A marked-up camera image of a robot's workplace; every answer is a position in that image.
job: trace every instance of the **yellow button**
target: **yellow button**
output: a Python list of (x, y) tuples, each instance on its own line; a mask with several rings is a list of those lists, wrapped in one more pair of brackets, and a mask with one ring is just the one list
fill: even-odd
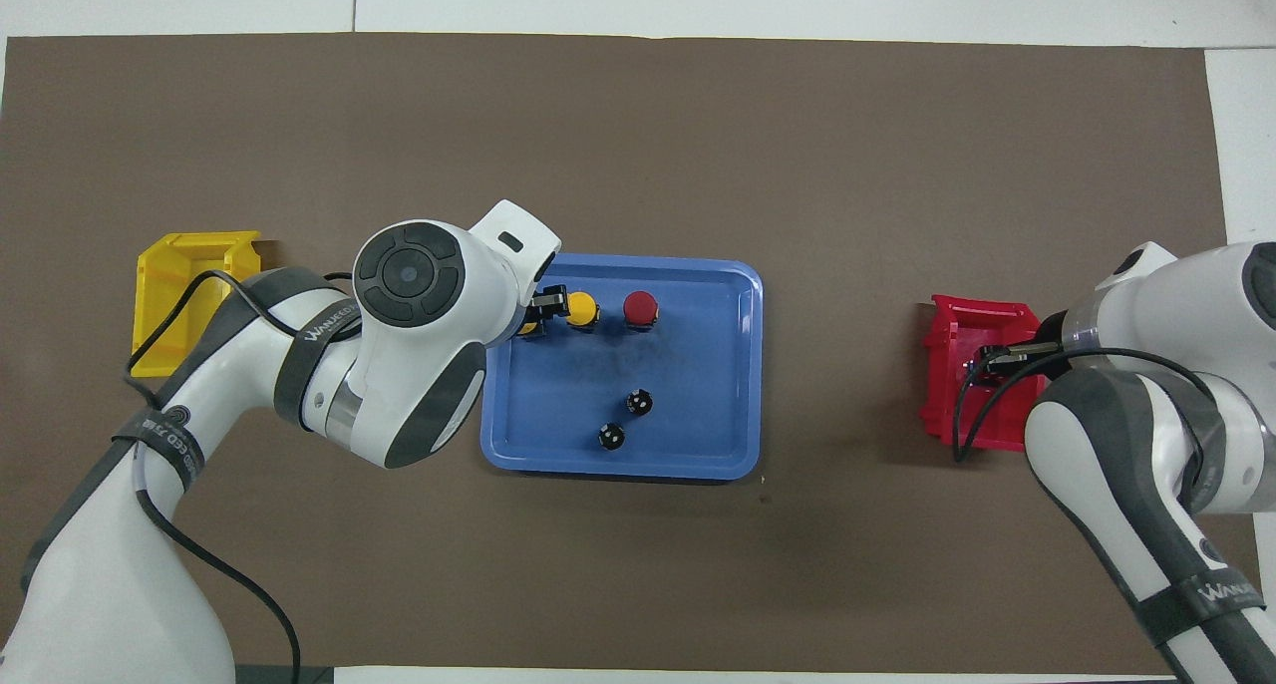
[(567, 296), (567, 322), (577, 328), (593, 325), (598, 320), (598, 304), (591, 294), (569, 294)]

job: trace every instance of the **white floor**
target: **white floor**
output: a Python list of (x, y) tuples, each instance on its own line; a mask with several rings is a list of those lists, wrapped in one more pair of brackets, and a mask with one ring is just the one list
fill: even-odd
[[(1228, 239), (1276, 239), (1276, 0), (0, 0), (5, 36), (327, 33), (327, 31), (746, 36), (897, 42), (1142, 45), (1208, 48)], [(4, 66), (0, 63), (0, 80)], [(1276, 592), (1276, 514), (1256, 518), (1266, 592)], [(952, 675), (718, 675), (430, 670), (433, 681), (994, 683)], [(341, 684), (424, 681), (348, 669)], [(1016, 681), (1042, 681), (1018, 676)]]

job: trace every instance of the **red plastic container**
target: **red plastic container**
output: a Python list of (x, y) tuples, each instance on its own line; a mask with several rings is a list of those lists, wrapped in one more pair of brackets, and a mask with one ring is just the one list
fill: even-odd
[[(939, 435), (943, 444), (952, 444), (953, 411), (957, 393), (966, 379), (966, 362), (975, 359), (975, 352), (981, 346), (1005, 346), (1031, 339), (1041, 323), (1028, 306), (1018, 302), (952, 296), (931, 299), (935, 301), (935, 319), (930, 324), (930, 333), (921, 339), (921, 345), (930, 351), (930, 370), (926, 376), (926, 403), (920, 415), (928, 434)], [(975, 447), (1023, 452), (1023, 424), (1045, 385), (1045, 378), (1037, 375), (1022, 380), (1003, 394), (975, 435)], [(971, 385), (966, 392), (960, 425), (963, 440), (971, 421), (993, 390), (988, 385)]]

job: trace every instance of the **circular button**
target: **circular button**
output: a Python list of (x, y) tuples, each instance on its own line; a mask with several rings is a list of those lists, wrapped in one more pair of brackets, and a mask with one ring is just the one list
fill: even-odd
[(434, 264), (419, 249), (398, 249), (385, 259), (382, 279), (389, 292), (401, 299), (413, 299), (434, 281)]

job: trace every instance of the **small black object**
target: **small black object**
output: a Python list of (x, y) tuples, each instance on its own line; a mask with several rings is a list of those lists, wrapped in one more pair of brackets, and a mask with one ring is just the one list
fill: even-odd
[(625, 394), (625, 410), (633, 412), (638, 417), (642, 417), (643, 415), (647, 415), (647, 412), (651, 412), (651, 406), (652, 406), (651, 393), (643, 390), (642, 388), (638, 388), (637, 390)]
[(625, 429), (615, 422), (607, 422), (598, 429), (598, 444), (609, 450), (625, 444)]

